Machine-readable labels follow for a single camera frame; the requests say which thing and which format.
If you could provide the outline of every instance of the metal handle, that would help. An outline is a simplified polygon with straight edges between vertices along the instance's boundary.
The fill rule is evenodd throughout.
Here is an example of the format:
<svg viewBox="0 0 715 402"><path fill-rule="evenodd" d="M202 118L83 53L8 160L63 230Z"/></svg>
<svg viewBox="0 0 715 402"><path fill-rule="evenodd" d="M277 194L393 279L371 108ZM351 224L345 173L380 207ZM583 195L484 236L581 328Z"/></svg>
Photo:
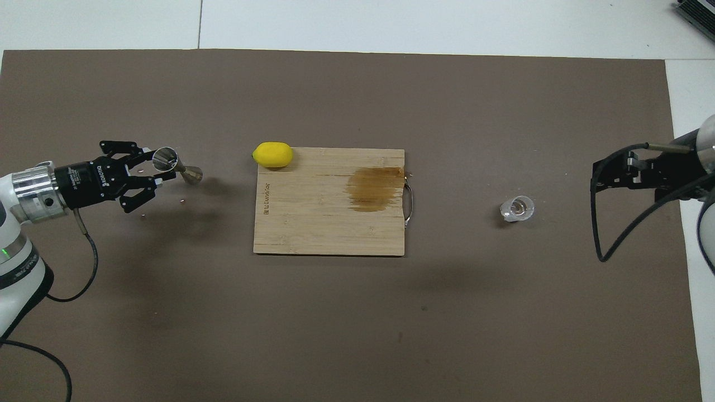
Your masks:
<svg viewBox="0 0 715 402"><path fill-rule="evenodd" d="M410 183L407 181L407 176L405 176L405 190L410 193L410 213L408 213L405 218L405 227L407 227L407 224L410 222L410 218L412 217L412 211L415 205L415 197L412 194L412 187L410 187Z"/></svg>

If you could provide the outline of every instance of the liquid spill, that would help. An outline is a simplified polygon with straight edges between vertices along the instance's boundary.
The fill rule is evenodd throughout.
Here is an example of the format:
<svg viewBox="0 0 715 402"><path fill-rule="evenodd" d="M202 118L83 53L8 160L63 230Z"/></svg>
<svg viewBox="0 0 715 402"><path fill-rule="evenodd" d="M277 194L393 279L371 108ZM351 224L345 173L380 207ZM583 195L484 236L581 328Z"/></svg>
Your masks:
<svg viewBox="0 0 715 402"><path fill-rule="evenodd" d="M387 209L402 194L405 171L401 167L364 167L347 181L352 209L376 212Z"/></svg>

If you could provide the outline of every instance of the yellow lemon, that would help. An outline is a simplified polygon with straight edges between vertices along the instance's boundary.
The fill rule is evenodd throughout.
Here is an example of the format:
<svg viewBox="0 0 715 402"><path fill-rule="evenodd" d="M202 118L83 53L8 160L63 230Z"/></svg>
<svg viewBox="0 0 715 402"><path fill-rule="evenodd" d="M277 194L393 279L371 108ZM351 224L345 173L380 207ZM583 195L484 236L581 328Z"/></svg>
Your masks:
<svg viewBox="0 0 715 402"><path fill-rule="evenodd" d="M285 142L263 142L253 151L253 159L263 167L284 167L293 160L293 150Z"/></svg>

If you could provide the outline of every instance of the wooden cutting board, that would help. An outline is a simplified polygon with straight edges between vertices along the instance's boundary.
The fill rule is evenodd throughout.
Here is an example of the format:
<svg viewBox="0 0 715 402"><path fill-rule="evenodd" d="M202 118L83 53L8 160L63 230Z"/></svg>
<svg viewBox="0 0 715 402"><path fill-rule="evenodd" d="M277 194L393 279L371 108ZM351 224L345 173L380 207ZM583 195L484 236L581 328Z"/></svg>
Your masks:
<svg viewBox="0 0 715 402"><path fill-rule="evenodd" d="M404 255L405 150L293 148L258 167L253 252Z"/></svg>

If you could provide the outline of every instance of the brown table mat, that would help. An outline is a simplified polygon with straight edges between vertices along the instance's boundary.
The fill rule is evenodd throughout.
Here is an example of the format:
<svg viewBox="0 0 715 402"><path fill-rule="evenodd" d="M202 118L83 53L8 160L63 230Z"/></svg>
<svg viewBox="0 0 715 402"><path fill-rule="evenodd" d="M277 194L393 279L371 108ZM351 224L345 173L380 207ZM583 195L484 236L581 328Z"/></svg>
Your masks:
<svg viewBox="0 0 715 402"><path fill-rule="evenodd" d="M672 138L662 61L6 51L0 105L3 175L94 159L101 139L173 146L205 173L130 215L84 209L97 280L12 334L67 364L74 401L700 399L678 205L607 264L588 212L592 162ZM269 140L405 149L405 257L254 255L250 153ZM536 213L505 224L519 194ZM610 242L652 194L599 198ZM74 220L26 232L51 293L80 289ZM0 399L61 398L51 363L0 355Z"/></svg>

